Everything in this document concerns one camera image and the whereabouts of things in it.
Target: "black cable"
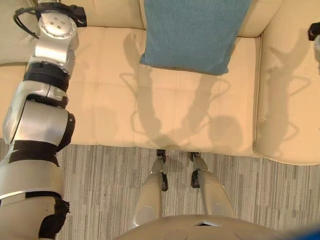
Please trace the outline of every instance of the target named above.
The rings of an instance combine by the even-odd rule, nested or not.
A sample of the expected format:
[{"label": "black cable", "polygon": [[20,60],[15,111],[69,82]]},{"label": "black cable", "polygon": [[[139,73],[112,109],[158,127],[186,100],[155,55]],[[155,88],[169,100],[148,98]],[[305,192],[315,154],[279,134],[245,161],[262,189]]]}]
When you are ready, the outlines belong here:
[{"label": "black cable", "polygon": [[13,20],[18,25],[18,27],[21,28],[23,31],[30,34],[34,38],[39,39],[39,37],[36,35],[36,33],[32,32],[29,28],[27,28],[19,18],[19,16],[24,13],[35,15],[35,13],[32,12],[35,10],[36,10],[36,7],[27,7],[27,8],[18,9],[17,11],[15,11],[15,14],[13,15]]}]

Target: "sofa backrest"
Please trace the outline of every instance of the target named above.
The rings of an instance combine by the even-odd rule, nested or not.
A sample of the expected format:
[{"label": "sofa backrest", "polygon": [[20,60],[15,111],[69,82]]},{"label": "sofa backrest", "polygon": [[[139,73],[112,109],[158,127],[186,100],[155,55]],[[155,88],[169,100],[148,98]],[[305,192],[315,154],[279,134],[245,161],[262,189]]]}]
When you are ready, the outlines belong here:
[{"label": "sofa backrest", "polygon": [[89,26],[144,29],[139,0],[62,0],[84,7]]},{"label": "sofa backrest", "polygon": [[[75,4],[84,7],[89,26],[147,29],[144,0],[62,0],[62,2],[66,5]],[[260,36],[282,2],[283,0],[252,0],[239,37]]]}]

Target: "black tape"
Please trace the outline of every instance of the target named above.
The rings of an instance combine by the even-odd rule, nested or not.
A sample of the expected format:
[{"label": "black tape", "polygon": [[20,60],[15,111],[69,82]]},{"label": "black tape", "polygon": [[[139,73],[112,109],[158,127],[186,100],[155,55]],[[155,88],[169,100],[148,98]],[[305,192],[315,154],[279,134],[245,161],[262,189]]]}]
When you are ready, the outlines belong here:
[{"label": "black tape", "polygon": [[66,221],[67,213],[69,213],[69,202],[63,201],[60,198],[55,198],[54,214],[46,216],[39,230],[38,237],[41,239],[55,239],[56,234],[60,232]]},{"label": "black tape", "polygon": [[66,128],[65,128],[63,137],[61,139],[61,142],[56,149],[57,152],[59,152],[61,149],[63,149],[65,146],[71,143],[71,138],[72,138],[72,135],[74,134],[75,126],[76,126],[76,118],[73,114],[68,112],[68,122],[66,124]]},{"label": "black tape", "polygon": [[25,198],[37,198],[37,197],[53,197],[61,199],[61,195],[54,191],[30,191],[25,193]]},{"label": "black tape", "polygon": [[65,93],[69,87],[70,75],[49,62],[33,62],[25,72],[23,81],[35,81],[53,85]]},{"label": "black tape", "polygon": [[13,153],[10,155],[9,163],[23,160],[42,160],[54,163],[59,167],[56,157],[57,146],[42,141],[17,140],[14,142]]},{"label": "black tape", "polygon": [[68,104],[68,98],[66,96],[62,97],[61,101],[54,100],[52,98],[48,98],[46,96],[40,96],[36,94],[30,94],[26,97],[27,100],[34,100],[37,103],[42,103],[45,105],[53,106],[53,107],[60,107],[62,109],[66,109]]}]

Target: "black bracket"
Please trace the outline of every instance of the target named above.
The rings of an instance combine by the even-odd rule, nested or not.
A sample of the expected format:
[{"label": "black bracket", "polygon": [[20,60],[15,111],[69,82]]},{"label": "black bracket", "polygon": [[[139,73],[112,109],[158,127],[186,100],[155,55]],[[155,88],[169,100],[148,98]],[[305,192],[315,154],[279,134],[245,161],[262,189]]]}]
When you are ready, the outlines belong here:
[{"label": "black bracket", "polygon": [[320,22],[312,23],[308,30],[309,40],[314,41],[316,37],[319,35],[320,35]]},{"label": "black bracket", "polygon": [[43,2],[39,3],[36,7],[35,14],[36,18],[40,19],[41,13],[47,11],[57,11],[59,13],[68,15],[72,18],[78,28],[83,28],[87,26],[87,16],[85,10],[81,6],[70,5],[67,6],[60,2]]}]

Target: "striped carpet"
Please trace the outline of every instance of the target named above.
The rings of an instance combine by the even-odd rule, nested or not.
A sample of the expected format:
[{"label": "striped carpet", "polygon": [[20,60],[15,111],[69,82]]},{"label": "striped carpet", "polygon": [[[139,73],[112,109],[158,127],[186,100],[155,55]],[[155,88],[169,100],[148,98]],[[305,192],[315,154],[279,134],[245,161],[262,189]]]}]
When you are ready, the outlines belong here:
[{"label": "striped carpet", "polygon": [[[1,158],[7,150],[0,139]],[[154,149],[137,147],[70,145],[62,150],[58,158],[71,213],[57,239],[111,240],[129,230],[155,156]],[[276,230],[320,223],[319,165],[213,153],[202,157],[224,185],[237,218]],[[200,192],[190,186],[188,153],[168,150],[166,168],[163,215],[202,214]]]}]

